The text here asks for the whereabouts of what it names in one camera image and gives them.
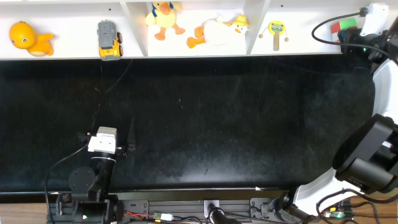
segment yellow toy truck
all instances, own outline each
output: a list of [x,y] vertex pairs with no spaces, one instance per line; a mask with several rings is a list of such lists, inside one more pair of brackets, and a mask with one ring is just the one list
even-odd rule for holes
[[119,60],[123,56],[122,35],[116,32],[116,25],[111,21],[98,23],[99,56],[102,60]]

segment blue vest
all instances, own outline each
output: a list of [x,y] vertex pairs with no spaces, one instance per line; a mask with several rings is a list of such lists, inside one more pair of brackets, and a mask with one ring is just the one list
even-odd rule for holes
[[[173,6],[173,4],[171,2],[170,2],[170,8],[171,9],[174,8],[174,6]],[[155,10],[156,10],[156,7],[154,6],[154,3],[152,3],[152,14],[154,15],[154,17],[157,17],[157,14],[156,14]]]

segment black table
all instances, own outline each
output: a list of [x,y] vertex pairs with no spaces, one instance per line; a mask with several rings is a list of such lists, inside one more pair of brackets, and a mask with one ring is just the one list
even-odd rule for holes
[[[342,55],[0,62],[0,192],[43,192],[47,169],[76,151],[77,133],[132,117],[138,149],[119,158],[112,191],[306,184],[372,115],[368,69]],[[87,165],[82,152],[51,175]]]

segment plush toy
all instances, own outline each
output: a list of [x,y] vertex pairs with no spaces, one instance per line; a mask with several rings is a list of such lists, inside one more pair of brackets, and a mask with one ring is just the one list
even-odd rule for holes
[[189,37],[187,45],[194,48],[198,44],[225,45],[232,43],[237,35],[244,35],[249,29],[246,16],[239,14],[232,22],[224,22],[223,17],[206,21],[195,29],[195,37]]
[[54,49],[50,40],[53,34],[37,34],[35,30],[26,22],[17,22],[10,29],[10,39],[12,44],[19,49],[26,49],[33,56],[51,56]]
[[152,12],[146,17],[145,23],[148,26],[157,24],[160,27],[160,32],[155,34],[156,39],[165,40],[166,29],[170,27],[174,28],[175,34],[177,35],[185,32],[185,29],[179,27],[175,23],[177,15],[174,9],[181,11],[181,4],[178,2],[152,2]]

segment toy truck wheel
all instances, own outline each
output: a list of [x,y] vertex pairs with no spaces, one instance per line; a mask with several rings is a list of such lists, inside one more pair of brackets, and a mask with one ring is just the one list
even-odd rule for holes
[[120,57],[123,56],[123,48],[120,45],[119,45],[119,55],[120,55]]
[[121,44],[123,42],[122,34],[118,32],[116,35],[118,37],[119,44]]

